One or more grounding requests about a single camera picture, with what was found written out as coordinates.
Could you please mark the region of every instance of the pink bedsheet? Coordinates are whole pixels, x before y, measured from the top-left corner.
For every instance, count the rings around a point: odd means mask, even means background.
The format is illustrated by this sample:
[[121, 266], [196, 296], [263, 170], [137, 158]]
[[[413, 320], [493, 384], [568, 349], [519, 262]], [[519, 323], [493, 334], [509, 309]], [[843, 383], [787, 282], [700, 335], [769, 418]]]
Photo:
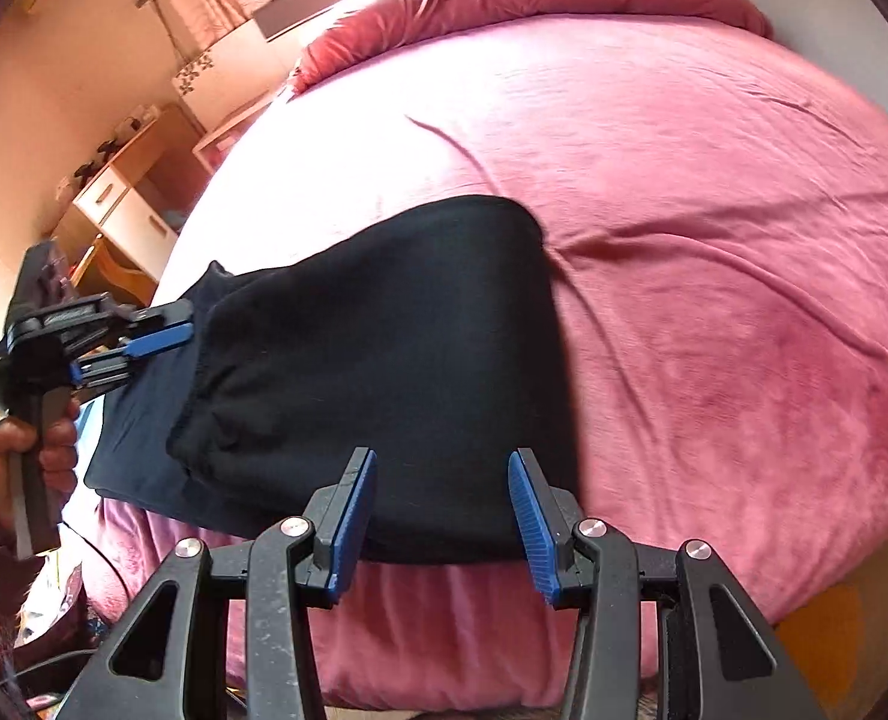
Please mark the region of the pink bedsheet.
[[[708, 539], [772, 620], [888, 536], [884, 112], [714, 20], [543, 16], [423, 42], [272, 105], [156, 299], [212, 259], [293, 263], [464, 193], [514, 197], [546, 230], [588, 512], [636, 541]], [[132, 590], [177, 539], [228, 542], [115, 501], [100, 524]], [[86, 580], [121, 612], [98, 562]], [[559, 700], [574, 618], [522, 563], [361, 565], [311, 624], [332, 701], [469, 709]], [[652, 635], [646, 615], [644, 672]]]

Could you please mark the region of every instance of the dark blue fabric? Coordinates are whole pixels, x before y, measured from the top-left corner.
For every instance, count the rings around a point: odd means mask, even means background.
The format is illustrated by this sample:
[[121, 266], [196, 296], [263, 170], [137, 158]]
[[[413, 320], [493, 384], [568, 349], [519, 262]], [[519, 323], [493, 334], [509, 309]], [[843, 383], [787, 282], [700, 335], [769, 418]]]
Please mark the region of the dark blue fabric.
[[276, 512], [228, 498], [191, 478], [164, 448], [191, 391], [211, 309], [263, 272], [234, 276], [211, 263], [184, 293], [194, 306], [193, 340], [147, 360], [128, 386], [104, 396], [103, 426], [85, 485], [106, 498], [234, 536], [253, 538], [277, 521]]
[[421, 205], [287, 268], [212, 264], [185, 296], [194, 341], [105, 400], [85, 477], [100, 494], [253, 538], [364, 445], [377, 495], [361, 555], [462, 563], [524, 557], [518, 446], [577, 492], [542, 232], [517, 203]]

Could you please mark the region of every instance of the mattress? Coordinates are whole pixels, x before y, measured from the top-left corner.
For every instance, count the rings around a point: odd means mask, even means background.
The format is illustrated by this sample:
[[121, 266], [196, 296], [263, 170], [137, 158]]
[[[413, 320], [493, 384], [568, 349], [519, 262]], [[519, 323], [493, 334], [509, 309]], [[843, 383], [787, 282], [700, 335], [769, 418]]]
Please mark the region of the mattress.
[[[545, 230], [587, 512], [635, 541], [705, 538], [772, 621], [888, 538], [883, 111], [748, 29], [681, 16], [505, 20], [302, 91], [217, 172], [157, 302], [212, 259], [288, 265], [418, 204], [512, 197]], [[132, 589], [179, 538], [231, 541], [98, 514]], [[514, 562], [365, 563], [311, 614], [327, 698], [375, 709], [553, 704], [574, 622]], [[653, 631], [645, 610], [646, 674]]]

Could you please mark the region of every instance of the white drawer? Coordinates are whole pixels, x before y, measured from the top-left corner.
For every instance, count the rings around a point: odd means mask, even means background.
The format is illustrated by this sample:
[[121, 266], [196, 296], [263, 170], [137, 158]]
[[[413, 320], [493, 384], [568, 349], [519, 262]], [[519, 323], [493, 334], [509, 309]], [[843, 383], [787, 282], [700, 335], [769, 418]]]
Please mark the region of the white drawer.
[[127, 191], [127, 182], [121, 174], [108, 166], [102, 170], [87, 189], [78, 194], [74, 205], [90, 218], [93, 223], [100, 225], [107, 215], [114, 210], [116, 201]]
[[100, 227], [138, 268], [155, 281], [161, 280], [177, 233], [154, 213], [137, 190], [129, 189]]

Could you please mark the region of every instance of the hand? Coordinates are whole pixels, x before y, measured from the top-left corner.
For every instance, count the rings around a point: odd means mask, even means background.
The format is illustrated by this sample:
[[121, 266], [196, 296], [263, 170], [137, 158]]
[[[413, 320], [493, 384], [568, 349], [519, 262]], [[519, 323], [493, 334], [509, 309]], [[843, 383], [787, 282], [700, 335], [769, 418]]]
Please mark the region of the hand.
[[[44, 431], [44, 446], [38, 455], [38, 463], [44, 471], [44, 483], [60, 493], [67, 501], [77, 485], [74, 466], [77, 465], [77, 429], [74, 422], [81, 406], [76, 399], [68, 402], [68, 410]], [[0, 527], [9, 533], [14, 531], [14, 512], [7, 478], [7, 456], [11, 452], [26, 452], [37, 440], [37, 431], [28, 423], [9, 416], [0, 421]]]

